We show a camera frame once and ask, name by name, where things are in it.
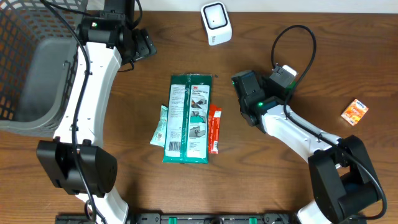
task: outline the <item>wooden tabletop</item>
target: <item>wooden tabletop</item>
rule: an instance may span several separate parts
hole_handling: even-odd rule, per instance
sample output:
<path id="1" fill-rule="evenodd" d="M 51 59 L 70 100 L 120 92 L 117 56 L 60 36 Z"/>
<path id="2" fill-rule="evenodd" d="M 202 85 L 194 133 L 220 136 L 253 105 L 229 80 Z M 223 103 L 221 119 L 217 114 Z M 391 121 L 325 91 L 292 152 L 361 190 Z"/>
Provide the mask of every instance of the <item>wooden tabletop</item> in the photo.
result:
<path id="1" fill-rule="evenodd" d="M 313 199 L 308 165 L 276 138 L 251 128 L 239 112 L 231 76 L 271 70 L 274 39 L 293 24 L 309 26 L 318 51 L 290 102 L 314 125 L 365 143 L 386 192 L 381 220 L 398 222 L 398 15 L 230 13 L 233 38 L 207 44 L 198 12 L 144 12 L 157 55 L 119 73 L 104 124 L 104 149 L 118 160 L 116 187 L 134 211 L 262 213 L 296 211 Z M 302 73 L 312 52 L 304 30 L 280 40 L 275 60 Z M 214 74 L 211 102 L 223 109 L 218 155 L 208 165 L 163 164 L 164 150 L 149 141 L 168 104 L 170 76 Z M 356 126 L 340 117 L 355 98 L 369 107 Z M 83 203 L 56 189 L 36 158 L 39 138 L 0 132 L 0 223 L 53 223 L 82 213 Z M 365 210 L 375 215 L 377 203 Z"/>

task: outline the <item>green package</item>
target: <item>green package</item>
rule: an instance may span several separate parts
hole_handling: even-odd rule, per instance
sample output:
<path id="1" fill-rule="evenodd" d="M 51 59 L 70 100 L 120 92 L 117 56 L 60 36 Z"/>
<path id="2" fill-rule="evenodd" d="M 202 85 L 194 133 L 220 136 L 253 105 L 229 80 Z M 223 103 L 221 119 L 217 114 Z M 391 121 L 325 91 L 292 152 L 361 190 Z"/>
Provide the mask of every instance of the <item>green package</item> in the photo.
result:
<path id="1" fill-rule="evenodd" d="M 172 75 L 163 162 L 207 164 L 211 75 Z"/>

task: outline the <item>white wall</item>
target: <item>white wall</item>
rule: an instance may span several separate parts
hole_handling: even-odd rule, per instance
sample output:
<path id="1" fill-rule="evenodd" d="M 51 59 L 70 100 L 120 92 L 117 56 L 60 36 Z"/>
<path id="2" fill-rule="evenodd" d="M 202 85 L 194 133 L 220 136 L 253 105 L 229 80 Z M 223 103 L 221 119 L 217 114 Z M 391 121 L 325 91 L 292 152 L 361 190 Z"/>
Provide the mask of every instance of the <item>white wall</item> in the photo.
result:
<path id="1" fill-rule="evenodd" d="M 141 5 L 145 11 L 199 11 L 202 5 L 209 2 L 213 1 L 141 0 Z M 398 13 L 398 0 L 222 0 L 221 2 L 230 12 Z M 102 9 L 103 3 L 104 0 L 89 0 L 88 9 Z"/>

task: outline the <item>gray plastic basket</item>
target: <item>gray plastic basket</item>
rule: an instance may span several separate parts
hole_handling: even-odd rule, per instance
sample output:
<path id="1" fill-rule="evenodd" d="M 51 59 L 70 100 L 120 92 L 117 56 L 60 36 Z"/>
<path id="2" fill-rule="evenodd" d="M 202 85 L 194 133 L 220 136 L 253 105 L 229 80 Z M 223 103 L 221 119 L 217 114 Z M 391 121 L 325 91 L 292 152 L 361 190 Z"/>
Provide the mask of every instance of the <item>gray plastic basket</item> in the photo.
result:
<path id="1" fill-rule="evenodd" d="M 85 11 L 88 0 L 50 2 Z M 72 27 L 82 19 L 58 12 Z M 0 130 L 52 137 L 76 68 L 76 41 L 39 0 L 0 0 Z"/>

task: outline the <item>red stick package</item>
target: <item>red stick package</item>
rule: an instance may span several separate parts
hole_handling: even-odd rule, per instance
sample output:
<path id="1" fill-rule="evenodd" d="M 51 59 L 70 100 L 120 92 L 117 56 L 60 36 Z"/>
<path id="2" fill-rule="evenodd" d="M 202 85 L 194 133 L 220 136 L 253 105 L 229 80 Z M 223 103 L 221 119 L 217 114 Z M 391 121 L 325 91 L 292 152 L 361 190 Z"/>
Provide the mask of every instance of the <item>red stick package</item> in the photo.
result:
<path id="1" fill-rule="evenodd" d="M 218 154 L 218 133 L 220 131 L 221 108 L 210 105 L 209 116 L 207 119 L 208 128 L 208 152 Z"/>

